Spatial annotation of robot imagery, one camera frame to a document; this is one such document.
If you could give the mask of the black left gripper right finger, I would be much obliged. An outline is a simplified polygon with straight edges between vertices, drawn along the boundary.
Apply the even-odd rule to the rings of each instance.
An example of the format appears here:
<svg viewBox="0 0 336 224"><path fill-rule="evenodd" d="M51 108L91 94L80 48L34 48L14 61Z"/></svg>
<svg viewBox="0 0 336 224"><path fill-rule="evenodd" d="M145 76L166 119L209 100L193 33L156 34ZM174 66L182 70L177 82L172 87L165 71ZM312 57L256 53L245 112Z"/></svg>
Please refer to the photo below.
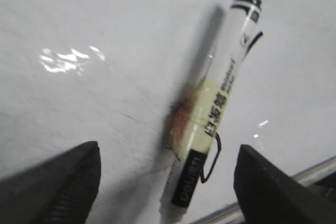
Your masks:
<svg viewBox="0 0 336 224"><path fill-rule="evenodd" d="M250 145L240 146L234 190L246 223L335 223L335 204L300 185Z"/></svg>

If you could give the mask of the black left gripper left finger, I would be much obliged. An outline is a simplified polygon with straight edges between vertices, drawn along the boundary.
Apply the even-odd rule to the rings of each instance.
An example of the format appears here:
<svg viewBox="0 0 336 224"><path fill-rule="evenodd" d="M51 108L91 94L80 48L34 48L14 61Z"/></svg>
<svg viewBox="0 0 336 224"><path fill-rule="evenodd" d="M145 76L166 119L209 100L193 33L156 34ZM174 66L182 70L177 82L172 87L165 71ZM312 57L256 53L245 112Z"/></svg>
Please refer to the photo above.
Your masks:
<svg viewBox="0 0 336 224"><path fill-rule="evenodd" d="M100 179L98 143L77 145L1 179L1 223L85 223Z"/></svg>

